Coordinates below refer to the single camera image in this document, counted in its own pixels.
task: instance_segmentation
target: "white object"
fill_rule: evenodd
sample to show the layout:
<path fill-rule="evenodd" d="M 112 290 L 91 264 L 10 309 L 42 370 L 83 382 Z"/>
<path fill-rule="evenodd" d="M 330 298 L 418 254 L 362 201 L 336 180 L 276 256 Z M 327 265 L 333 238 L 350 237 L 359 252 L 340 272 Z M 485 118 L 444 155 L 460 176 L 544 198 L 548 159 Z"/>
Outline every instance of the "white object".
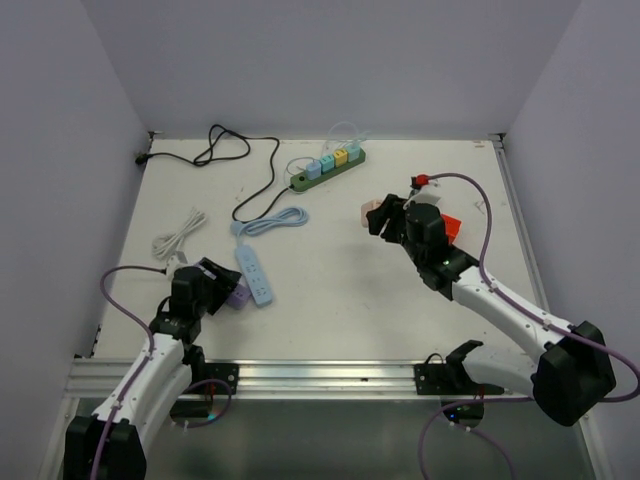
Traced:
<path fill-rule="evenodd" d="M 113 420 L 114 424 L 127 420 L 137 428 L 145 455 L 149 453 L 153 438 L 176 399 L 191 383 L 191 369 L 182 363 L 184 357 L 182 342 L 163 334 L 155 334 L 153 338 L 155 348 L 151 359 L 127 392 Z M 98 416 L 98 420 L 107 420 L 114 405 L 114 399 L 149 354 L 148 349 L 149 342 L 146 341 L 138 358 L 118 387 L 102 405 L 94 410 L 93 413 Z"/>
<path fill-rule="evenodd" d="M 533 398 L 531 375 L 536 372 L 536 364 L 526 355 L 483 345 L 469 352 L 462 364 L 475 383 L 499 385 Z"/>
<path fill-rule="evenodd" d="M 493 287 L 499 288 L 531 313 L 548 319 L 548 324 L 553 323 L 556 327 L 566 331 L 569 330 L 571 326 L 569 322 L 536 307 L 495 280 L 489 272 L 487 274 L 492 280 Z M 512 338 L 536 362 L 540 355 L 546 352 L 544 345 L 547 342 L 555 344 L 564 338 L 560 334 L 545 330 L 536 322 L 525 317 L 492 293 L 491 289 L 491 285 L 487 285 L 482 281 L 480 269 L 472 267 L 460 274 L 460 280 L 453 282 L 453 300 L 486 318 L 502 330 L 505 335 Z"/>
<path fill-rule="evenodd" d="M 207 216 L 204 212 L 201 212 L 197 208 L 191 208 L 189 217 L 180 230 L 163 233 L 153 239 L 151 243 L 151 253 L 158 260 L 165 260 L 170 255 L 173 255 L 176 250 L 179 250 L 186 236 L 199 228 L 206 220 Z"/>

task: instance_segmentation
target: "gray wall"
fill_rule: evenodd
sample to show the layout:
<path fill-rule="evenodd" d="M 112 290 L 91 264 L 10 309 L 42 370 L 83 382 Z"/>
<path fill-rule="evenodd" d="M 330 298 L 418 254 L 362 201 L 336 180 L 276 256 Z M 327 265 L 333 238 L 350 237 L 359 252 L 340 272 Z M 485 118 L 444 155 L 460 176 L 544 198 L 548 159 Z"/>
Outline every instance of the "gray wall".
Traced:
<path fill-rule="evenodd" d="M 5 2 L 0 62 L 0 477 L 22 480 L 95 334 L 146 135 L 78 0 Z"/>
<path fill-rule="evenodd" d="M 145 124 L 504 132 L 579 0 L 83 0 Z"/>
<path fill-rule="evenodd" d="M 507 136 L 552 309 L 640 363 L 640 3 L 584 0 Z M 635 381 L 616 365 L 619 391 Z M 616 478 L 637 478 L 638 400 L 596 416 Z"/>

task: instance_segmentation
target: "light blue cable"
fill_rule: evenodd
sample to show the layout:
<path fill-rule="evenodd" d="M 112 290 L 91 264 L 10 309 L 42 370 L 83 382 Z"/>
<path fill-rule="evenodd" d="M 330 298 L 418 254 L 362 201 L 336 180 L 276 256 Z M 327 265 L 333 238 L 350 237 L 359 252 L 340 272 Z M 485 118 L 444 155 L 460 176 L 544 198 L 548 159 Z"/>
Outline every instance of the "light blue cable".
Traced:
<path fill-rule="evenodd" d="M 251 222 L 232 222 L 231 232 L 235 234 L 238 245 L 242 245 L 242 235 L 257 237 L 272 228 L 301 227 L 309 221 L 309 214 L 302 207 L 288 207 L 270 217 L 259 218 Z"/>

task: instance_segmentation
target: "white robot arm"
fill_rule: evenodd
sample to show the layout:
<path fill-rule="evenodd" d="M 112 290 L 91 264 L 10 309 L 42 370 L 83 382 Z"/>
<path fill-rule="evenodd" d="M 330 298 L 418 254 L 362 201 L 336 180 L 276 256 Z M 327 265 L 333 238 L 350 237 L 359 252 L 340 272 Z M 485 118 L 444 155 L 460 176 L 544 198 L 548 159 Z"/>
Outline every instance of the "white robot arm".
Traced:
<path fill-rule="evenodd" d="M 613 390 L 615 376 L 606 353 L 553 330 L 604 345 L 600 330 L 589 322 L 574 326 L 555 317 L 483 272 L 478 260 L 449 244 L 440 211 L 420 203 L 419 186 L 412 187 L 409 200 L 387 195 L 382 202 L 363 206 L 369 233 L 400 244 L 429 288 L 478 313 L 524 352 L 501 351 L 471 340 L 448 355 L 446 362 L 418 368 L 430 384 L 440 383 L 449 391 L 490 384 L 522 393 L 556 422 L 573 425 Z M 543 318 L 542 325 L 527 314 Z"/>

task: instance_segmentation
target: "white cable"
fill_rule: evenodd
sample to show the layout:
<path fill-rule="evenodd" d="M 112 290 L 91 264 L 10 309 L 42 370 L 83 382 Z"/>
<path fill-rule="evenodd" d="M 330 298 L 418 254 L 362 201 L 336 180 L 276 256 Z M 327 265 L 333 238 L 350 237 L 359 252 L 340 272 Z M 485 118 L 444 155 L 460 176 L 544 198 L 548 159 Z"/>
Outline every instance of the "white cable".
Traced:
<path fill-rule="evenodd" d="M 192 208 L 189 212 L 189 218 L 177 232 L 163 233 L 153 239 L 151 243 L 151 253 L 158 260 L 165 260 L 182 246 L 185 237 L 191 232 L 199 228 L 207 221 L 207 216 L 198 210 Z"/>

